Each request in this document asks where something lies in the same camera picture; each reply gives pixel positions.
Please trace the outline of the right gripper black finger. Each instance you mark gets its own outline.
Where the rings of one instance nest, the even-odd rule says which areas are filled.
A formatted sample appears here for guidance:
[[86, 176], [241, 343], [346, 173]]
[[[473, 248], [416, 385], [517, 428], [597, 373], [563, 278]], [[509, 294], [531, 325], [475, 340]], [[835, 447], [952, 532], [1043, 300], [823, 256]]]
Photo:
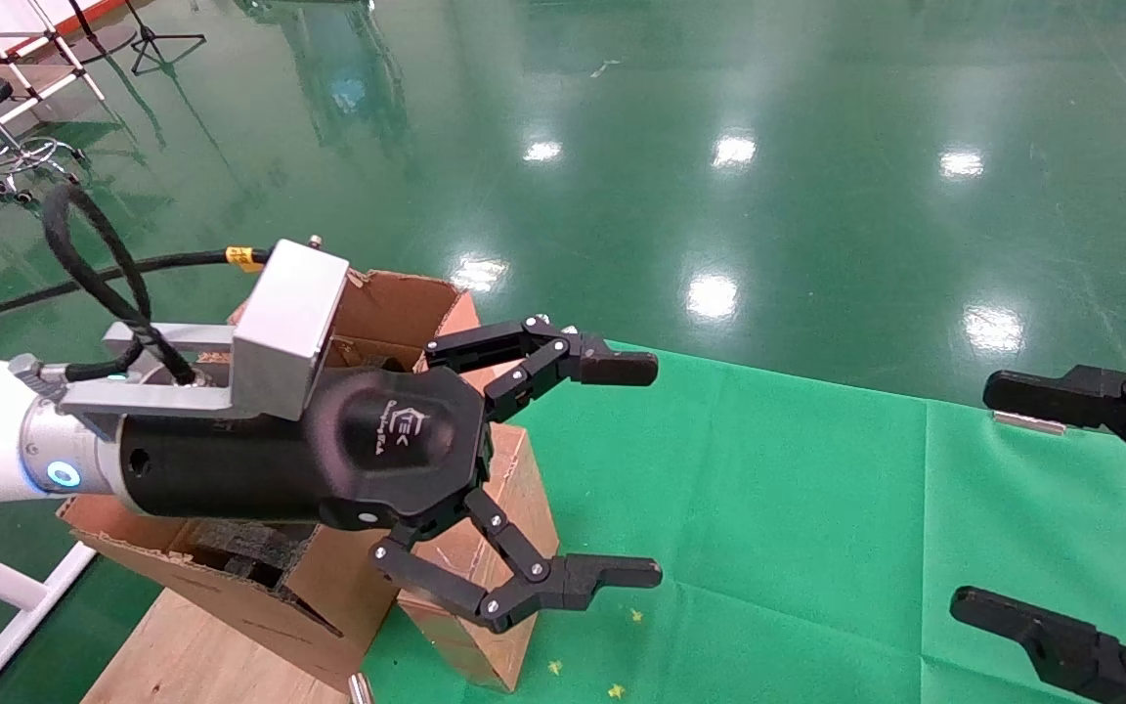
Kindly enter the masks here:
[[1103, 428], [1126, 444], [1126, 373], [1076, 365], [1058, 378], [997, 371], [983, 404], [997, 412], [1081, 428]]
[[1094, 624], [975, 587], [953, 592], [950, 614], [1024, 647], [1040, 681], [1094, 703], [1126, 703], [1126, 645]]

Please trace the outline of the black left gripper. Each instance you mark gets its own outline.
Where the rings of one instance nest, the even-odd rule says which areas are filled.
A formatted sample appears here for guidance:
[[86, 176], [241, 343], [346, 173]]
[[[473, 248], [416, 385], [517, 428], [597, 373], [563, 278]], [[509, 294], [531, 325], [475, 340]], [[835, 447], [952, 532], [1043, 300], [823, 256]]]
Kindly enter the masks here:
[[[656, 355], [617, 351], [598, 335], [527, 317], [441, 335], [426, 344], [425, 360], [430, 371], [420, 374], [327, 369], [296, 420], [129, 416], [120, 427], [122, 500], [164, 517], [393, 527], [370, 549], [379, 571], [495, 634], [536, 612], [586, 611], [607, 587], [662, 583], [653, 558], [540, 555], [481, 489], [493, 454], [488, 420], [510, 420], [562, 380], [651, 386]], [[506, 364], [483, 395], [461, 378]], [[494, 589], [411, 551], [463, 518], [512, 571]]]

